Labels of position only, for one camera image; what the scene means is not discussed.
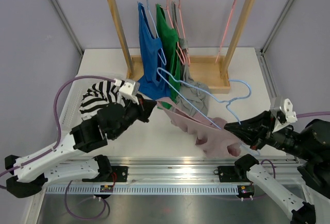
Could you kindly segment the pink tank top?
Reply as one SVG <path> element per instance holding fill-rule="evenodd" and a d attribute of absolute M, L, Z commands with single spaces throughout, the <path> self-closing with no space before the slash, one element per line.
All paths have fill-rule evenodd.
<path fill-rule="evenodd" d="M 208 120 L 201 114 L 190 116 L 183 112 L 170 98 L 157 100 L 157 107 L 163 109 L 172 125 L 183 132 L 196 136 L 195 145 L 208 158 L 236 158 L 242 155 L 242 142 L 224 129 L 227 121 L 216 117 Z"/>

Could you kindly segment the black white striped tank top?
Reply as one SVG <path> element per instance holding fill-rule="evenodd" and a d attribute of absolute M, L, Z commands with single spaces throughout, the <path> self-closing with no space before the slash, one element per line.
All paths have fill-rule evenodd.
<path fill-rule="evenodd" d="M 119 94 L 119 87 L 110 81 L 101 81 L 93 84 L 82 96 L 79 112 L 82 120 L 92 118 L 97 111 L 116 102 L 125 107 L 129 101 Z"/>

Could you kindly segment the grey tank top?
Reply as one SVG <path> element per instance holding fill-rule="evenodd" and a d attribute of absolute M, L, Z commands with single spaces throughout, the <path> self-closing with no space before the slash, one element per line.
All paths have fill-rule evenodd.
<path fill-rule="evenodd" d="M 179 35 L 179 46 L 183 51 L 185 56 L 185 64 L 180 62 L 180 80 L 184 81 L 194 87 L 200 88 L 209 92 L 209 87 L 198 81 L 194 81 L 190 75 L 190 67 L 188 66 L 188 41 Z M 180 84 L 179 92 L 182 96 L 187 99 L 184 100 L 181 96 L 177 96 L 176 101 L 177 105 L 180 107 L 182 111 L 184 111 L 189 116 L 195 116 L 196 114 L 200 114 L 192 105 L 192 103 L 199 111 L 201 111 L 204 115 L 208 114 L 209 110 L 209 95 L 205 92 L 198 90 L 196 88 L 192 88 L 189 85 Z"/>

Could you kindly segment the pink hanger of green top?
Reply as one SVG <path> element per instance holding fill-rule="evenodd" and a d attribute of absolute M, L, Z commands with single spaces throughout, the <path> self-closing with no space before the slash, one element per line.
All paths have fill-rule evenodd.
<path fill-rule="evenodd" d="M 166 0 L 166 8 L 165 8 L 165 10 L 167 11 L 168 18 L 169 18 L 169 21 L 170 21 L 170 25 L 171 25 L 172 29 L 174 29 L 172 17 L 171 17 L 171 14 L 170 14 L 169 1 L 170 0 Z M 177 53 L 177 55 L 178 55 L 178 57 L 180 59 L 180 62 L 181 62 L 182 65 L 185 65 L 186 58 L 185 58 L 185 55 L 184 55 L 184 53 L 183 53 L 183 51 L 182 51 L 182 49 L 181 49 L 181 47 L 179 45 L 179 40 L 176 43 L 176 47 L 177 47 L 176 53 Z"/>

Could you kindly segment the pink hanger of grey top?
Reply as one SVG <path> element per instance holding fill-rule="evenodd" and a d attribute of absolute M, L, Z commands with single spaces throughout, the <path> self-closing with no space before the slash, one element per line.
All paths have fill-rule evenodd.
<path fill-rule="evenodd" d="M 190 66 L 191 60 L 189 55 L 189 45 L 188 40 L 186 39 L 184 23 L 181 12 L 181 0 L 178 2 L 171 0 L 171 8 L 172 8 L 172 24 L 177 31 L 179 38 L 179 50 L 182 56 L 182 64 L 187 64 Z"/>

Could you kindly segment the green tank top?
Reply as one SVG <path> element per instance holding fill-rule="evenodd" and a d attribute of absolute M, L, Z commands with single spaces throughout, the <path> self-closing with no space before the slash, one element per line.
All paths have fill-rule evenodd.
<path fill-rule="evenodd" d="M 166 71 L 163 72 L 167 81 L 170 83 L 170 98 L 177 103 L 178 92 L 180 91 L 180 83 L 175 80 L 180 80 L 180 61 L 177 51 L 178 34 L 176 30 L 167 23 L 166 14 L 160 4 L 156 4 L 156 28 L 162 42 L 163 51 L 167 60 Z"/>

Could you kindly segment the pink hanger of striped top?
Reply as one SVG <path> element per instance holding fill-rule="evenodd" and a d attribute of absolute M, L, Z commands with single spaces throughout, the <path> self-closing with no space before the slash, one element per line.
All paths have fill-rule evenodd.
<path fill-rule="evenodd" d="M 236 3 L 237 3 L 237 0 L 234 0 L 233 4 L 232 4 L 232 7 L 231 7 L 231 10 L 230 10 L 230 13 L 229 13 L 229 16 L 228 16 L 228 19 L 227 19 L 226 27 L 225 27 L 225 30 L 224 30 L 224 33 L 223 33 L 223 37 L 222 37 L 220 46 L 219 46 L 219 50 L 218 50 L 218 54 L 217 54 L 215 63 L 217 63 L 220 59 L 221 50 L 222 50 L 222 47 L 224 45 L 224 42 L 225 42 L 225 39 L 226 39 L 226 36 L 227 36 L 227 33 L 228 33 L 228 29 L 229 29 L 233 14 L 235 12 Z"/>

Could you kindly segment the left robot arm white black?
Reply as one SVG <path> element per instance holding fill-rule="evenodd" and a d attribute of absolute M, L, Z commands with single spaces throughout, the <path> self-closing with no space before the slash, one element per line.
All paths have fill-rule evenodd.
<path fill-rule="evenodd" d="M 26 157 L 7 156 L 5 168 L 12 176 L 6 180 L 5 190 L 17 198 L 26 198 L 58 182 L 105 182 L 113 179 L 111 164 L 104 155 L 84 162 L 64 162 L 106 146 L 109 140 L 117 139 L 136 120 L 149 122 L 155 106 L 156 101 L 142 97 L 138 103 L 130 101 L 125 107 L 110 103 L 72 128 L 61 142 Z"/>

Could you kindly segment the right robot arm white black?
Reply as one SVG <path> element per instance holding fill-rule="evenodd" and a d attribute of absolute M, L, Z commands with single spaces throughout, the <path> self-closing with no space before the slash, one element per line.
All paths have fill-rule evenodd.
<path fill-rule="evenodd" d="M 320 119 L 328 111 L 294 114 L 293 120 L 311 117 L 301 132 L 295 132 L 289 118 L 276 116 L 271 111 L 224 126 L 252 150 L 268 145 L 283 151 L 303 163 L 296 175 L 310 196 L 303 200 L 288 191 L 263 168 L 252 155 L 239 158 L 234 164 L 234 175 L 262 189 L 287 215 L 291 223 L 329 223 L 329 122 Z"/>

